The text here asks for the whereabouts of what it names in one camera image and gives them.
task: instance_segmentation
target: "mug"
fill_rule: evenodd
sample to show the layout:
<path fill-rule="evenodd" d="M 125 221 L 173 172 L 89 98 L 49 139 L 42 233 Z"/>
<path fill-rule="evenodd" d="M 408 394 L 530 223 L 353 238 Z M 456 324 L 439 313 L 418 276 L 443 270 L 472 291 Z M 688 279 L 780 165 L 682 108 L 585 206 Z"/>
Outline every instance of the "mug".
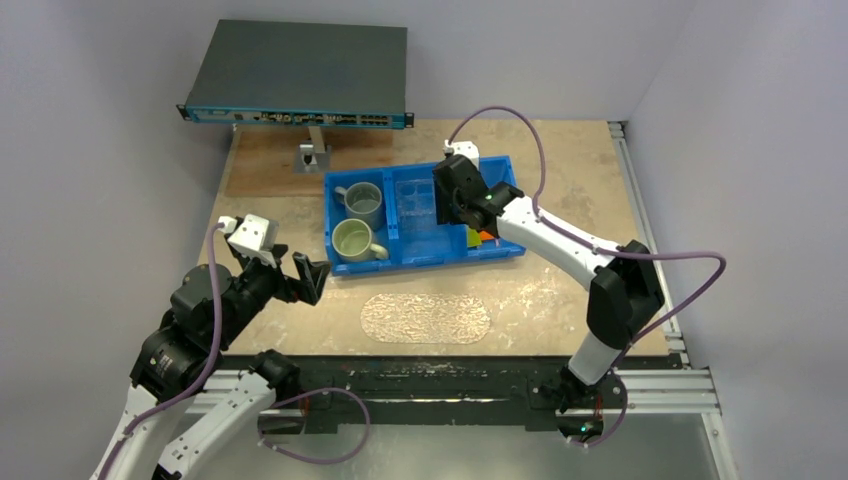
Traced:
<path fill-rule="evenodd" d="M 374 243 L 374 232 L 365 221 L 347 218 L 333 229 L 333 250 L 346 263 L 389 258 L 389 251 Z"/>
<path fill-rule="evenodd" d="M 383 192 L 373 183 L 354 183 L 350 188 L 336 187 L 336 200 L 344 204 L 347 218 L 358 218 L 367 223 L 371 230 L 379 230 L 386 224 L 383 209 Z"/>

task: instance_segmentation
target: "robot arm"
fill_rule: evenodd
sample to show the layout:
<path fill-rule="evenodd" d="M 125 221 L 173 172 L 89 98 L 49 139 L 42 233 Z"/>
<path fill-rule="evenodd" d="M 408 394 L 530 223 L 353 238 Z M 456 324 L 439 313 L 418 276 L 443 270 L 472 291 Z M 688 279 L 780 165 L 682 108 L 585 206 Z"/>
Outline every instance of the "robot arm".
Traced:
<path fill-rule="evenodd" d="M 130 373 L 131 385 L 120 425 L 92 480 L 147 480 L 154 470 L 159 478 L 186 478 L 188 468 L 208 459 L 232 429 L 256 418 L 254 410 L 258 405 L 270 405 L 268 402 L 297 393 L 299 370 L 276 352 L 265 352 L 257 357 L 260 363 L 256 368 L 242 379 L 251 384 L 253 391 L 231 392 L 228 403 L 213 409 L 214 418 L 201 420 L 176 441 L 182 443 L 168 445 L 192 397 L 150 416 L 131 434 L 123 433 L 137 416 L 182 394 L 199 377 L 207 361 L 215 362 L 216 367 L 221 361 L 221 352 L 210 352 L 214 332 L 209 268 L 216 269 L 221 292 L 221 350 L 229 348 L 272 298 L 310 305 L 321 298 L 330 264 L 312 263 L 295 252 L 292 258 L 299 278 L 285 275 L 280 264 L 288 247 L 274 244 L 276 222 L 248 215 L 244 219 L 222 217 L 220 223 L 224 224 L 227 244 L 243 271 L 231 276 L 222 265 L 200 265 L 184 276 L 182 286 L 171 295 L 171 308 L 165 312 L 160 328 L 142 344 Z M 120 450 L 108 472 L 101 475 L 106 459 L 119 442 Z M 174 449 L 182 451 L 174 454 Z"/>
<path fill-rule="evenodd" d="M 665 302 L 656 268 L 650 261 L 602 255 L 598 248 L 648 253 L 632 240 L 626 246 L 595 237 L 556 216 L 539 215 L 577 236 L 586 248 L 540 222 L 532 200 L 505 182 L 486 185 L 470 142 L 446 144 L 446 159 L 433 169 L 439 224 L 465 224 L 495 238 L 523 245 L 571 275 L 589 292 L 589 334 L 561 372 L 563 409 L 591 394 L 633 337 Z"/>

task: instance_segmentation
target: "green object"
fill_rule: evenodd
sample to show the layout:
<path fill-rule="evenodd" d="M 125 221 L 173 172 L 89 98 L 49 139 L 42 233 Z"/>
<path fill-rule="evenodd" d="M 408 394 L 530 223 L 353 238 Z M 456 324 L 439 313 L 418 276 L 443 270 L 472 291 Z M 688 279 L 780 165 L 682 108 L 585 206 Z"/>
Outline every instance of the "green object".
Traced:
<path fill-rule="evenodd" d="M 473 228 L 468 229 L 468 235 L 466 238 L 468 239 L 468 248 L 477 248 L 480 245 L 483 245 L 483 240 L 480 239 L 480 234 Z"/>

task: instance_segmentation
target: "foil mat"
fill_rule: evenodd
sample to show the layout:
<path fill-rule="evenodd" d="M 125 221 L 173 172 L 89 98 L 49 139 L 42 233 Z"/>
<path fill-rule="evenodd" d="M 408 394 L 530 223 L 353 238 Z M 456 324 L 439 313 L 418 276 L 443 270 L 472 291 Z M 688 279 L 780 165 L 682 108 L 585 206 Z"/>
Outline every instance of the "foil mat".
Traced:
<path fill-rule="evenodd" d="M 388 293 L 362 307 L 362 330 L 384 343 L 467 345 L 492 324 L 483 301 L 471 295 Z"/>

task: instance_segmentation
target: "mug handle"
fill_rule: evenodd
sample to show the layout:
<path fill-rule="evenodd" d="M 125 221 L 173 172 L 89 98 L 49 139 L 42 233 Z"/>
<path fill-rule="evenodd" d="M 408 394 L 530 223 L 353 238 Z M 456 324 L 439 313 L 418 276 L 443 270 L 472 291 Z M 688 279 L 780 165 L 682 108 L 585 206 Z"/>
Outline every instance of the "mug handle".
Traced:
<path fill-rule="evenodd" d="M 374 256 L 377 257 L 378 260 L 387 260 L 389 258 L 389 251 L 383 246 L 372 243 L 369 248 L 371 248 L 371 251 L 374 252 Z"/>
<path fill-rule="evenodd" d="M 336 201 L 344 205 L 344 197 L 347 195 L 347 189 L 344 187 L 336 187 L 333 189 L 333 193 L 336 194 Z"/>

